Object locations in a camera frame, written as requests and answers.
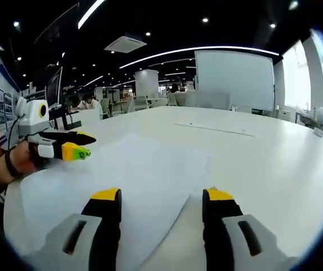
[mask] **whiteboard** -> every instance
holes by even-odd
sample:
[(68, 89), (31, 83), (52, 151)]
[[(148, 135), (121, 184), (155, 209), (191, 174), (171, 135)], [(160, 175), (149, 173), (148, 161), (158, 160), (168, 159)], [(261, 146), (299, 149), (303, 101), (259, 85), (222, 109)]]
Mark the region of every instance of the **whiteboard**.
[(231, 51), (195, 51), (199, 91), (230, 94), (231, 106), (273, 110), (271, 58)]

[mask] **white sheet of paper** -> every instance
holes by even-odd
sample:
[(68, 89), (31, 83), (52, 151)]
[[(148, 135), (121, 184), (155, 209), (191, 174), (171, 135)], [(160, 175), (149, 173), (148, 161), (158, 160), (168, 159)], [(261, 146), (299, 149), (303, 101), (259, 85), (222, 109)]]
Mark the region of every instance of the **white sheet of paper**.
[(21, 191), (36, 250), (52, 228), (81, 213), (92, 194), (115, 186), (123, 195), (116, 267), (137, 269), (200, 184), (208, 157), (202, 150), (129, 135), (92, 150), (84, 161), (59, 163), (29, 176), (21, 182)]

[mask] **ceiling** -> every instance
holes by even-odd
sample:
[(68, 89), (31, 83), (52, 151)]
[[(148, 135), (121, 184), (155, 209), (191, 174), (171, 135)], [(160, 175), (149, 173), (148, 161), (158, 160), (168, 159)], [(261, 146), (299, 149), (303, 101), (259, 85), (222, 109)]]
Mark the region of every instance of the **ceiling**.
[[(150, 68), (159, 71), (159, 80), (188, 80), (196, 71), (186, 68), (195, 67), (193, 51), (119, 67), (147, 56), (198, 46), (245, 46), (283, 54), (322, 21), (318, 16), (321, 7), (304, 0), (292, 11), (290, 0), (106, 0), (77, 29), (78, 21), (94, 2), (43, 0), (7, 6), (10, 15), (0, 32), (0, 45), (5, 48), (1, 57), (21, 89), (30, 81), (37, 86), (45, 84), (57, 69), (46, 67), (57, 62), (64, 67), (63, 86), (84, 86), (101, 75), (87, 88), (117, 85), (133, 80), (140, 69), (179, 59), (184, 60)], [(15, 28), (13, 21), (20, 25)], [(140, 37), (147, 45), (128, 54), (104, 50), (125, 33)], [(165, 75), (178, 72), (186, 73)]]

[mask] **human hand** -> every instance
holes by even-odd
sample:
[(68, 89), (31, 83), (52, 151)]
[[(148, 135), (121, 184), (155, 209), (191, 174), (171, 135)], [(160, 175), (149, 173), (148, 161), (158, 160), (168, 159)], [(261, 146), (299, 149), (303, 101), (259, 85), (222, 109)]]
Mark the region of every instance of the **human hand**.
[(32, 173), (36, 171), (36, 167), (29, 150), (29, 143), (27, 141), (22, 141), (11, 150), (10, 159), (12, 165), (20, 173)]

